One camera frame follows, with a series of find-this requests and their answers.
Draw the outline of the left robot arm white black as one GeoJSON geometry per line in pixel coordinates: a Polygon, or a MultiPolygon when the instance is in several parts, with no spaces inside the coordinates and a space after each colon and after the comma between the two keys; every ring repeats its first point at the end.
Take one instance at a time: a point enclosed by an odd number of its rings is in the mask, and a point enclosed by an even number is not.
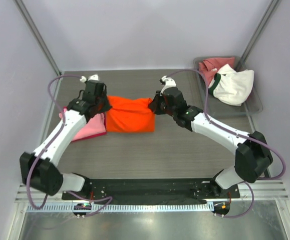
{"type": "Polygon", "coordinates": [[[57,168],[64,151],[84,127],[97,134],[104,130],[104,112],[111,108],[106,85],[98,75],[83,76],[80,80],[85,89],[70,101],[58,125],[32,153],[24,152],[20,157],[22,181],[27,189],[34,188],[49,196],[72,191],[82,200],[90,196],[87,177],[61,173],[57,168]]]}

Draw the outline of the orange t shirt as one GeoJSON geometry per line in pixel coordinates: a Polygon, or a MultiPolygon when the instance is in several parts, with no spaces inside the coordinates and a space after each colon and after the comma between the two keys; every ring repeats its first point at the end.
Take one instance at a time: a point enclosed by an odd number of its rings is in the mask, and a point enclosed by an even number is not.
{"type": "Polygon", "coordinates": [[[106,129],[113,133],[151,133],[155,131],[155,114],[148,108],[150,98],[128,99],[108,96],[112,106],[106,112],[106,129]]]}

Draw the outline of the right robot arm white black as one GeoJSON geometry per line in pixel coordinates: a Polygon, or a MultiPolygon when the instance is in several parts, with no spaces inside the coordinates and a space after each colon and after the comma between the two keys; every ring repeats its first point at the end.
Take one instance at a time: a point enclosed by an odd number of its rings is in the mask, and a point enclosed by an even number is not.
{"type": "Polygon", "coordinates": [[[202,109],[188,105],[176,87],[157,91],[148,108],[156,115],[171,116],[180,127],[204,135],[234,154],[234,165],[210,180],[210,191],[216,198],[223,197],[238,183],[254,183],[273,162],[263,134],[249,134],[209,117],[202,109]]]}

